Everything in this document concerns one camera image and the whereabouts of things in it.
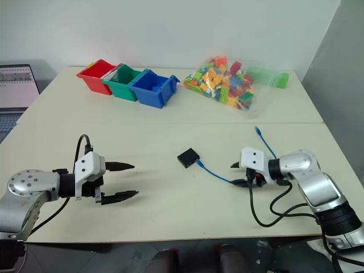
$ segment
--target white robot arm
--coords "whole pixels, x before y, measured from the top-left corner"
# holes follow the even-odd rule
[[[351,258],[359,260],[359,263],[364,261],[364,225],[332,178],[320,170],[313,153],[300,150],[274,159],[261,151],[245,147],[239,166],[260,173],[269,184],[275,183],[276,179],[295,179],[327,242],[337,253],[351,249]],[[345,251],[342,252],[345,259],[347,255]],[[342,260],[339,262],[342,268],[351,266]]]
[[[88,144],[85,146],[85,155],[77,160],[83,137]],[[7,191],[0,198],[0,272],[12,270],[18,257],[24,254],[23,242],[49,221],[46,220],[34,228],[40,208],[45,202],[56,201],[60,197],[67,200],[70,197],[75,197],[76,200],[94,197],[96,203],[106,205],[124,201],[138,194],[138,191],[124,191],[105,196],[101,192],[100,186],[104,184],[103,175],[106,170],[122,171],[134,166],[105,162],[103,156],[93,151],[86,135],[82,135],[78,140],[75,160],[73,173],[68,173],[67,169],[55,169],[52,172],[27,169],[10,177]]]

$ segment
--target table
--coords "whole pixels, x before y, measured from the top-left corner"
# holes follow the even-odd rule
[[[363,188],[327,127],[314,124],[260,124],[262,133],[278,155],[301,148],[311,150],[323,171],[331,175],[358,217],[364,218]],[[29,237],[29,242],[131,242],[197,238],[271,237],[312,235],[320,232],[312,219],[286,218],[270,228],[260,227],[249,207],[249,193],[206,173],[197,164],[185,169],[177,156],[192,147],[205,166],[227,179],[245,172],[230,169],[243,146],[267,152],[254,124],[170,123],[54,123],[20,124],[0,145],[0,195],[14,173],[38,168],[72,169],[78,137],[90,136],[95,152],[106,160],[136,166],[105,174],[103,191],[113,194],[136,189],[127,201],[104,205],[93,198],[71,199],[55,219]],[[272,221],[270,201],[285,188],[277,185],[254,190],[258,217]],[[56,211],[63,200],[46,203],[39,222]],[[279,201],[286,209],[303,198],[294,187]],[[308,212],[308,208],[299,209]]]
[[[18,120],[33,123],[320,123],[317,112],[294,71],[288,71],[285,89],[276,88],[272,101],[258,115],[247,115],[228,105],[213,102],[187,90],[182,84],[163,110],[114,96],[91,92],[76,74],[63,70]],[[162,76],[183,81],[191,69],[156,69]]]

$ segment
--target blue cable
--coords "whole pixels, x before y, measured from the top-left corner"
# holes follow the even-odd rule
[[[221,177],[221,176],[219,176],[219,175],[217,175],[216,173],[213,173],[212,171],[210,171],[209,169],[207,169],[206,167],[205,167],[205,165],[201,162],[201,160],[200,159],[197,159],[196,160],[196,163],[202,168],[202,169],[204,169],[206,172],[208,172],[209,174],[211,174],[211,175],[213,175],[213,176],[215,176],[215,177],[217,177],[217,178],[219,178],[219,179],[221,179],[221,180],[223,180],[223,181],[225,181],[225,182],[228,182],[228,183],[231,183],[231,181],[230,180],[228,180],[228,179],[225,179],[225,178],[223,178],[223,177]]]
[[[269,147],[268,143],[266,142],[266,140],[262,136],[262,132],[260,131],[260,129],[258,127],[255,127],[255,131],[260,136],[260,138],[262,139],[262,141],[264,142],[264,144],[267,146],[269,152],[271,152],[271,154],[274,156],[274,158],[277,159],[277,156],[275,155],[275,153],[273,152],[273,150],[271,149],[271,147]]]

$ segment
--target clear plastic bag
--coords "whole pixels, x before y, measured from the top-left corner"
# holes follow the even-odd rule
[[[222,104],[257,112],[272,99],[274,88],[285,88],[288,73],[255,61],[217,56],[184,80],[184,86]]]

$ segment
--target cable connector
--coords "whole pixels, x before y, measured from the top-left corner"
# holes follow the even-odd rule
[[[256,127],[256,126],[254,128],[255,128],[255,131],[257,132],[257,134],[259,136],[261,136],[262,135],[262,132],[260,131],[260,129],[258,127]]]
[[[253,184],[253,181],[255,179],[255,173],[256,171],[254,169],[246,168],[246,178],[248,183]]]
[[[85,154],[88,154],[89,152],[93,151],[93,147],[91,144],[86,144],[85,145]]]
[[[202,167],[202,168],[204,168],[205,167],[205,165],[202,163],[202,161],[200,160],[200,159],[197,159],[196,160],[196,163],[197,163],[197,165],[199,165],[200,167]]]

